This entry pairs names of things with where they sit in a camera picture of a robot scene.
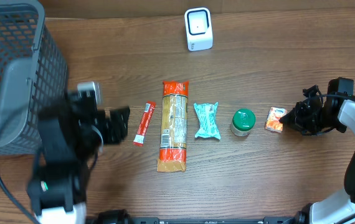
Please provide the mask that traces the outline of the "red stick sachet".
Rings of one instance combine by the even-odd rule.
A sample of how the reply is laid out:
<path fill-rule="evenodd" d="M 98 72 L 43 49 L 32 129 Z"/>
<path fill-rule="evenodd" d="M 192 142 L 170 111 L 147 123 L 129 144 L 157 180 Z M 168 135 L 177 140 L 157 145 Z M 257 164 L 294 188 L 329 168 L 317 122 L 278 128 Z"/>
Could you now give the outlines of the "red stick sachet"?
<path fill-rule="evenodd" d="M 144 138 L 146 135 L 146 132 L 148 130 L 149 123 L 151 121 L 153 112 L 155 110 L 156 103 L 153 101 L 147 101 L 145 108 L 144 108 L 144 113 L 141 118 L 140 125 L 138 127 L 136 136 L 133 140 L 133 144 L 136 146 L 143 146 L 144 144 Z"/>

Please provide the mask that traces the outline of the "green lid jar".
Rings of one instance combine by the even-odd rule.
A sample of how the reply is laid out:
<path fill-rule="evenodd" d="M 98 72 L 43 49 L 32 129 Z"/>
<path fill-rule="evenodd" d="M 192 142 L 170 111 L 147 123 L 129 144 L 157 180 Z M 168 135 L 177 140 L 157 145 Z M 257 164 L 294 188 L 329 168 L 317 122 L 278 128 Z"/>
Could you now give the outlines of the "green lid jar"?
<path fill-rule="evenodd" d="M 249 135 L 255 122 L 254 113 L 247 108 L 241 108 L 233 115 L 230 129 L 236 136 L 244 137 Z"/>

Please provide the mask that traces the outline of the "red snack package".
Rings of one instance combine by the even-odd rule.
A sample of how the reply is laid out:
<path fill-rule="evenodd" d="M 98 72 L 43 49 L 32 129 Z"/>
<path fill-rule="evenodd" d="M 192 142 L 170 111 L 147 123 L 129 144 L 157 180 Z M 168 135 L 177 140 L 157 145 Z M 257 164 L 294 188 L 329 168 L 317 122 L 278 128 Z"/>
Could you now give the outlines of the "red snack package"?
<path fill-rule="evenodd" d="M 186 170 L 188 93 L 188 82 L 163 82 L 158 172 Z"/>

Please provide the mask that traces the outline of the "teal tissue packet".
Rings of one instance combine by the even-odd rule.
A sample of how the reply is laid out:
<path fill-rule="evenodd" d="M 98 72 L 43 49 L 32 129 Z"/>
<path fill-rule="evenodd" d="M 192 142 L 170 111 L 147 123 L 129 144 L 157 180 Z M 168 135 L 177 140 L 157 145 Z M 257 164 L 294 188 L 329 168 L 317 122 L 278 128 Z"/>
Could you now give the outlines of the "teal tissue packet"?
<path fill-rule="evenodd" d="M 199 120 L 199 130 L 195 138 L 216 138 L 221 139 L 219 129 L 216 124 L 216 114 L 219 103 L 214 104 L 194 103 L 194 110 Z"/>

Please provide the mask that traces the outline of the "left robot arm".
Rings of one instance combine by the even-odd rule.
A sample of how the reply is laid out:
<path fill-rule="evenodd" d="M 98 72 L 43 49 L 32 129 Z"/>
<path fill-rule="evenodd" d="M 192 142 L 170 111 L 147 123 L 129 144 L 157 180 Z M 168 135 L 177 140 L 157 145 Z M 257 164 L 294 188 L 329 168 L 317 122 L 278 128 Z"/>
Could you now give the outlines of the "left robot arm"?
<path fill-rule="evenodd" d="M 87 186 L 103 146 L 119 144 L 128 134 L 130 108 L 106 113 L 97 108 L 94 91 L 56 98 L 39 111 L 42 142 L 27 185 L 39 223 L 85 223 Z"/>

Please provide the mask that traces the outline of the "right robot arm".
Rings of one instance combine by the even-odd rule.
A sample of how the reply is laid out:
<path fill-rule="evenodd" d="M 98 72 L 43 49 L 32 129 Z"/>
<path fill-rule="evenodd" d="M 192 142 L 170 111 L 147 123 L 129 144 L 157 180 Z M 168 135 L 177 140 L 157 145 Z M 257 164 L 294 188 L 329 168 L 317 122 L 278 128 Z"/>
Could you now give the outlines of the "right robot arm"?
<path fill-rule="evenodd" d="M 328 83 L 322 94 L 317 85 L 303 90 L 299 101 L 280 118 L 285 127 L 303 136 L 320 136 L 332 130 L 350 131 L 355 136 L 354 81 L 338 77 Z M 310 203 L 288 223 L 354 223 L 355 222 L 355 149 L 344 175 L 341 190 L 326 199 Z"/>

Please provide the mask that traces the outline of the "white barcode scanner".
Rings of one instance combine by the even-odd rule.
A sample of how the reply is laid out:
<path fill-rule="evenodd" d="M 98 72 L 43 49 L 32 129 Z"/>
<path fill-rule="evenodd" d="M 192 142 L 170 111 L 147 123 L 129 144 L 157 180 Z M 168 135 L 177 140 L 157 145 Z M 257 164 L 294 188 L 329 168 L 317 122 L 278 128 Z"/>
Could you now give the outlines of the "white barcode scanner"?
<path fill-rule="evenodd" d="M 184 14 L 187 48 L 189 51 L 211 49 L 213 31 L 211 13 L 206 7 L 188 9 Z"/>

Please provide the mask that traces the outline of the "grey plastic mesh basket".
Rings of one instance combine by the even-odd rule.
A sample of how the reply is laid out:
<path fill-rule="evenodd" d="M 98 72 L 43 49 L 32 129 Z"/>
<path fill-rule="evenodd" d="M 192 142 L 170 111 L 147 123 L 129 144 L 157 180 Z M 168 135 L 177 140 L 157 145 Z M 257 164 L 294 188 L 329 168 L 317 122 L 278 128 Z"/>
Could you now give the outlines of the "grey plastic mesh basket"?
<path fill-rule="evenodd" d="M 39 110 L 67 89 L 67 62 L 39 1 L 0 1 L 0 155 L 40 146 Z"/>

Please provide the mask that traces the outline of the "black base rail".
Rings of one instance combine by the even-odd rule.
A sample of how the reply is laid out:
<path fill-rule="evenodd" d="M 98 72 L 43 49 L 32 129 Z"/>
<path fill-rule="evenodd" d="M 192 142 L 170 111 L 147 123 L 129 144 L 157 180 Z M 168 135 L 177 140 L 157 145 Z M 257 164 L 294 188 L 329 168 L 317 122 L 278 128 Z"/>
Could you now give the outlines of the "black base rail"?
<path fill-rule="evenodd" d="M 157 217 L 132 217 L 134 224 L 289 224 L 293 217 L 264 217 L 262 219 L 159 219 Z"/>

